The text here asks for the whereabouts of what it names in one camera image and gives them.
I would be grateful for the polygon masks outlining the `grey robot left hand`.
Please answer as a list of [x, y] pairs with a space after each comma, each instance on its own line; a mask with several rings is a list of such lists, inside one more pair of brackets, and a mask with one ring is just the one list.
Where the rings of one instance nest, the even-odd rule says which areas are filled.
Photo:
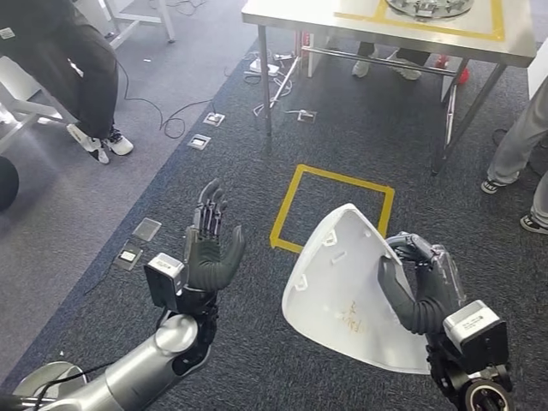
[[225, 289], [237, 273], [246, 241], [237, 225], [226, 250], [220, 244], [223, 216], [227, 208], [219, 179], [205, 185], [199, 196], [192, 224], [186, 228], [186, 286], [204, 292]]

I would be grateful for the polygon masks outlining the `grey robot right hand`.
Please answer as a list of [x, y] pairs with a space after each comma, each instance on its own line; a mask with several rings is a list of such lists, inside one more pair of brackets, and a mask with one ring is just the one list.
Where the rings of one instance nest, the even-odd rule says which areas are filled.
[[[446, 317], [466, 303], [456, 264], [444, 246], [407, 232], [386, 241], [396, 257], [380, 257], [377, 281], [406, 330], [417, 335], [439, 334]], [[402, 261], [414, 264], [417, 291], [414, 297], [397, 278], [398, 264]]]

